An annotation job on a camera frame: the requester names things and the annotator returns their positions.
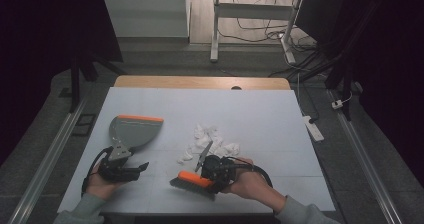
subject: person's left hand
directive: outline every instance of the person's left hand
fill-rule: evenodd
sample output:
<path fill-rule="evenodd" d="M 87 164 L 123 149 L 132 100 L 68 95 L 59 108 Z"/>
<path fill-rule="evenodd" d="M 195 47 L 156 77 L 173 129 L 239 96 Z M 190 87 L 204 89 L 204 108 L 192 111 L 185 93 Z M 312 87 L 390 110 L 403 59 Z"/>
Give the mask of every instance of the person's left hand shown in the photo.
<path fill-rule="evenodd" d="M 90 193 L 106 201 L 118 187 L 126 182 L 108 182 L 97 173 L 98 169 L 99 164 L 97 164 L 91 172 L 86 193 Z"/>

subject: person's right hand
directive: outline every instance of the person's right hand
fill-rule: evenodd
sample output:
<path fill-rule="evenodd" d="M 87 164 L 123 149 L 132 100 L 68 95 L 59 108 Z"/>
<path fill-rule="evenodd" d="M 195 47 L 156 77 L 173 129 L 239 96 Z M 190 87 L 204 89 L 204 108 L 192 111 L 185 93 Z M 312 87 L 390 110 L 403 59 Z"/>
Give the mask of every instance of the person's right hand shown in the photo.
<path fill-rule="evenodd" d="M 239 158 L 253 164 L 251 159 Z M 252 199 L 272 208 L 279 213 L 286 203 L 286 197 L 270 187 L 264 177 L 247 169 L 237 169 L 236 181 L 222 190 L 223 193 L 233 193 L 245 199 Z"/>

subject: gray sleeve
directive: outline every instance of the gray sleeve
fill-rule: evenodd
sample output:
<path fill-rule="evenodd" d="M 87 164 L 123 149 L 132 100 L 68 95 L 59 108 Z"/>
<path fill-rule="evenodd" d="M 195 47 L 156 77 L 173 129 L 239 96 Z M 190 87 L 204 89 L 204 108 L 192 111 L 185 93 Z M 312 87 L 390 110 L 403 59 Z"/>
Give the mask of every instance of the gray sleeve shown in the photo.
<path fill-rule="evenodd" d="M 276 215 L 281 223 L 314 223 L 314 224 L 336 224 L 338 222 L 324 216 L 314 204 L 304 206 L 290 196 L 287 196 L 284 209 Z"/>
<path fill-rule="evenodd" d="M 73 211 L 59 213 L 54 224 L 102 224 L 104 218 L 99 214 L 105 203 L 103 199 L 86 193 Z"/>

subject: white power strip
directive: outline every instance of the white power strip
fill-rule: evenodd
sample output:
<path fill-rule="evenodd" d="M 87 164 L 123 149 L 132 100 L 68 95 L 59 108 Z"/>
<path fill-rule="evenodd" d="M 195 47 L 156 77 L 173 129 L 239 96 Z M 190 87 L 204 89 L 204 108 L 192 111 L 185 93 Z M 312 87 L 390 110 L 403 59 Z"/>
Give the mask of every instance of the white power strip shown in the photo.
<path fill-rule="evenodd" d="M 303 117 L 303 121 L 305 122 L 305 125 L 308 128 L 309 134 L 311 134 L 314 141 L 324 140 L 324 137 L 322 136 L 321 132 L 318 130 L 317 125 L 315 125 L 315 123 L 309 123 L 310 119 L 311 119 L 310 116 Z"/>

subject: table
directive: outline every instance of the table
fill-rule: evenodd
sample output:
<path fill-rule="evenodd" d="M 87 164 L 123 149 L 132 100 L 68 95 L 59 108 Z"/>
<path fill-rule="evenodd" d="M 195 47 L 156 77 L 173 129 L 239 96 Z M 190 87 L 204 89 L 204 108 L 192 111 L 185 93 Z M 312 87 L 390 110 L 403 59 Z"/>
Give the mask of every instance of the table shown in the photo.
<path fill-rule="evenodd" d="M 237 86 L 242 90 L 231 90 Z M 140 179 L 122 186 L 104 213 L 127 215 L 270 214 L 262 204 L 234 195 L 216 200 L 169 185 L 180 170 L 191 170 L 200 153 L 184 165 L 177 160 L 194 138 L 194 127 L 217 126 L 224 144 L 239 143 L 240 156 L 265 169 L 274 188 L 304 204 L 332 211 L 331 200 L 294 92 L 285 79 L 234 77 L 121 76 L 109 90 L 90 140 L 59 207 L 73 208 L 86 169 L 110 145 L 108 128 L 118 114 L 164 118 L 158 136 L 135 152 L 128 166 L 150 162 Z"/>

